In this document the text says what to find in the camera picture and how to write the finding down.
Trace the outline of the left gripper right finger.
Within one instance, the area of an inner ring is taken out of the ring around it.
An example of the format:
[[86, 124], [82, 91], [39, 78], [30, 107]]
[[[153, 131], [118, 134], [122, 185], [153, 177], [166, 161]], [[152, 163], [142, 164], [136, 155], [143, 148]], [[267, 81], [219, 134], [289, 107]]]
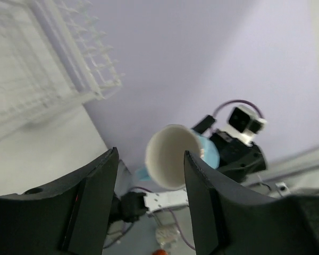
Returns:
[[184, 175], [197, 254], [319, 254], [319, 195], [260, 194], [189, 151]]

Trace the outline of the light blue faceted mug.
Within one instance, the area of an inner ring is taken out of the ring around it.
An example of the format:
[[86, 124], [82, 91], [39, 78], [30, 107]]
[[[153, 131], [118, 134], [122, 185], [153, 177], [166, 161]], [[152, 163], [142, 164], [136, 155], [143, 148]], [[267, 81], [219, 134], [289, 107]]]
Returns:
[[184, 152], [191, 151], [216, 169], [220, 154], [214, 143], [183, 125], [171, 124], [155, 133], [145, 150], [145, 164], [135, 175], [140, 181], [152, 180], [168, 190], [185, 187]]

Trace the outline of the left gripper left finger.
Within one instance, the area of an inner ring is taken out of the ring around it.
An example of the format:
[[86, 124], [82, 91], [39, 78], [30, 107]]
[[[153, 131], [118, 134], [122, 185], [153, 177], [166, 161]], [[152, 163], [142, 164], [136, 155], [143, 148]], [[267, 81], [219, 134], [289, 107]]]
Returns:
[[23, 194], [0, 196], [0, 254], [101, 254], [119, 153]]

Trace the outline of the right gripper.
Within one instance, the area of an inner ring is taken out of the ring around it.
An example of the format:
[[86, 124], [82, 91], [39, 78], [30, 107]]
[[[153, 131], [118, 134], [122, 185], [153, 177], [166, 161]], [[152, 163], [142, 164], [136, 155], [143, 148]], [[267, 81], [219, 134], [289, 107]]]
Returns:
[[[192, 130], [203, 135], [215, 122], [213, 116], [206, 115]], [[246, 145], [224, 131], [214, 132], [209, 139], [220, 155], [217, 170], [230, 179], [244, 182], [249, 174], [266, 170], [265, 156], [256, 143], [250, 142]]]

